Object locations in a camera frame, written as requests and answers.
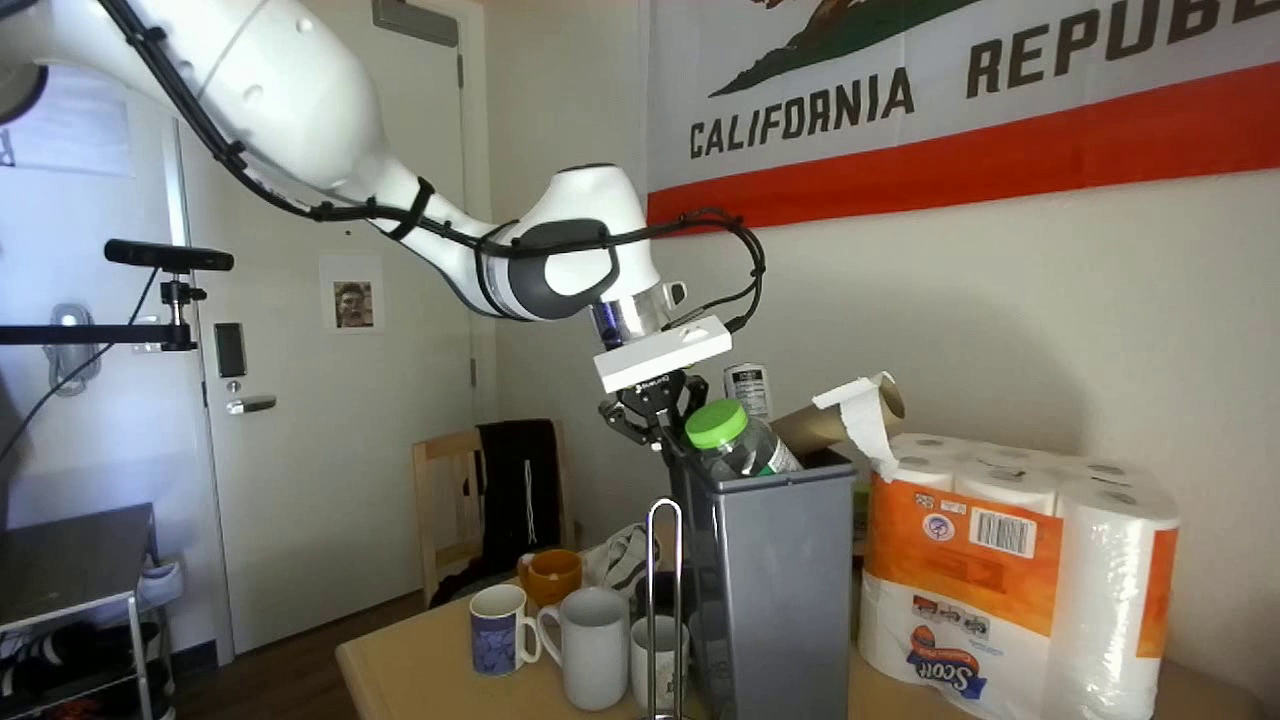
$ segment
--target table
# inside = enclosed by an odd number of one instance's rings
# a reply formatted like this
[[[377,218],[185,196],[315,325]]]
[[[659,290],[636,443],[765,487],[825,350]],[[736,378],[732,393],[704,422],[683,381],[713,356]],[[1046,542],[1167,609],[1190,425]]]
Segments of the table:
[[[59,701],[88,696],[90,687],[132,676],[140,715],[150,715],[149,652],[135,609],[135,581],[149,569],[149,552],[149,506],[0,531],[0,632],[67,622],[105,603],[126,609],[132,670],[40,696],[34,708],[54,708]]]
[[[558,670],[541,662],[511,676],[476,676],[469,645],[469,603],[443,603],[381,632],[354,636],[337,649],[346,693],[363,720],[572,720],[576,711],[558,693]],[[848,670],[853,720],[968,720],[931,687],[908,687],[872,671],[855,652]],[[592,711],[592,720],[636,720],[630,701]],[[1248,693],[1200,676],[1182,663],[1158,671],[1158,720],[1256,720],[1258,708]]]

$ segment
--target mug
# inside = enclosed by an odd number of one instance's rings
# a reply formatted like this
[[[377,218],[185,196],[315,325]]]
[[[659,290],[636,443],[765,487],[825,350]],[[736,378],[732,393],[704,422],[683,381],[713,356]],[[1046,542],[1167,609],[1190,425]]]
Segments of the mug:
[[[530,609],[558,603],[585,583],[585,561],[572,550],[524,552],[514,571]]]
[[[629,696],[629,601],[612,587],[576,587],[535,612],[543,652],[564,671],[564,696],[580,711],[600,711]]]
[[[470,617],[470,670],[504,676],[541,662],[535,625],[524,617],[520,583],[492,583],[469,601]]]
[[[630,693],[643,711],[670,711],[674,708],[674,649],[683,645],[683,627],[674,617],[641,617],[630,625]]]

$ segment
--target cable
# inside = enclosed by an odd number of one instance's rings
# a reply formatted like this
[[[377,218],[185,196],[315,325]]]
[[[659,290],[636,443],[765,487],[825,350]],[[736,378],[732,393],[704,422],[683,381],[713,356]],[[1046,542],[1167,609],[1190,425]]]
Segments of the cable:
[[[98,0],[98,8],[117,22],[118,35],[135,47],[135,58],[149,63],[149,74],[156,76],[156,84],[162,90],[162,97],[173,102],[173,109],[189,122],[189,127],[198,138],[198,143],[211,153],[215,164],[224,164],[233,172],[233,181],[238,181],[250,196],[258,196],[265,205],[286,214],[286,218],[308,218],[315,224],[337,224],[337,221],[393,221],[393,236],[405,241],[407,230],[424,230],[438,241],[450,241],[450,246],[464,246],[476,253],[476,283],[483,292],[483,300],[492,303],[488,315],[499,315],[499,320],[524,320],[506,309],[499,309],[492,300],[492,290],[488,290],[488,276],[483,276],[483,255],[504,255],[504,260],[520,260],[520,255],[558,255],[558,253],[607,253],[607,276],[600,281],[600,290],[607,290],[619,273],[619,255],[615,247],[619,246],[641,246],[641,241],[652,241],[652,236],[670,236],[670,234],[683,234],[683,230],[694,230],[694,224],[717,224],[717,230],[728,230],[744,241],[744,247],[751,253],[751,281],[746,290],[732,292],[732,297],[720,297],[713,303],[704,303],[700,311],[709,309],[720,309],[720,303],[732,303],[732,300],[744,300],[751,297],[746,311],[728,320],[724,328],[728,334],[740,334],[754,309],[761,309],[761,297],[765,297],[765,247],[761,241],[736,221],[736,218],[720,218],[720,214],[700,214],[700,218],[683,218],[683,221],[670,221],[664,230],[641,230],[641,234],[625,234],[625,236],[607,236],[607,234],[592,234],[585,241],[558,241],[557,247],[520,247],[520,246],[496,246],[499,230],[506,224],[496,224],[492,234],[483,236],[469,236],[469,234],[456,234],[450,224],[438,224],[438,221],[427,221],[424,218],[424,205],[430,196],[430,184],[420,181],[420,196],[411,208],[388,208],[388,205],[377,205],[377,196],[366,196],[363,205],[332,205],[332,200],[319,200],[315,208],[299,208],[295,200],[280,196],[274,187],[268,187],[250,164],[242,162],[250,150],[242,150],[238,141],[228,141],[224,127],[203,111],[198,97],[189,90],[189,81],[176,74],[173,58],[162,53],[169,47],[169,35],[162,27],[149,27],[126,0]]]
[[[156,276],[158,276],[158,267],[150,267],[142,292],[135,297],[135,303],[132,303],[132,311],[126,311],[126,325],[135,325],[135,315],[142,311]],[[98,356],[107,356],[111,350],[117,350],[117,345],[97,350],[85,364],[77,364],[67,378],[59,378],[59,381],[28,408],[28,418],[23,418],[23,422],[10,429],[10,436],[2,440],[0,463],[2,463],[8,453],[28,436],[30,422],[40,418],[40,408],[43,408],[63,384],[71,384],[85,368],[90,368]]]

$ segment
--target paper towel package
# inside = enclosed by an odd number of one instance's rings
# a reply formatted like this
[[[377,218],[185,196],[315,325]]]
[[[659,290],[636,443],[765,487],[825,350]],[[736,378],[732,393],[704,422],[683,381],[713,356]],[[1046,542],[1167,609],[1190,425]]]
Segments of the paper towel package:
[[[875,671],[992,720],[1154,711],[1181,521],[1148,472],[921,434],[875,463]]]

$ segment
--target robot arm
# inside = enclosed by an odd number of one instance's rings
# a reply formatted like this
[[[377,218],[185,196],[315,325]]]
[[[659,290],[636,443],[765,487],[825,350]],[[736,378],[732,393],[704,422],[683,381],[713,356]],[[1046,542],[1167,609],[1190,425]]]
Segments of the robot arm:
[[[299,0],[0,0],[0,58],[80,59],[162,97],[258,200],[377,224],[483,315],[592,309],[604,350],[652,341],[612,356],[629,384],[728,351],[720,320],[669,338],[670,290],[652,267],[643,205],[619,167],[550,175],[511,224],[464,218],[388,153],[363,70]]]

